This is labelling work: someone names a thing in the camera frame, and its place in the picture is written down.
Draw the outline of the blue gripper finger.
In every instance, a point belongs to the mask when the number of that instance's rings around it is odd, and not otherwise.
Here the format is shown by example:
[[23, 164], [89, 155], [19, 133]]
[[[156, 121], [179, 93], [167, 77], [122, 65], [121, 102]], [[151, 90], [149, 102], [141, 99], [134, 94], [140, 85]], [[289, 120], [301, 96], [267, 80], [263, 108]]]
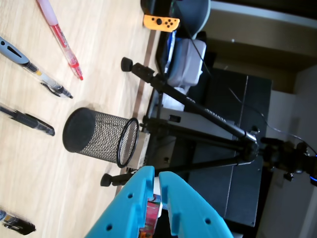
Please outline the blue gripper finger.
[[179, 238], [231, 238], [217, 211], [184, 179], [173, 172], [159, 174], [161, 201], [168, 208], [171, 235]]
[[137, 238], [154, 191], [153, 166], [139, 169], [105, 209], [87, 238]]

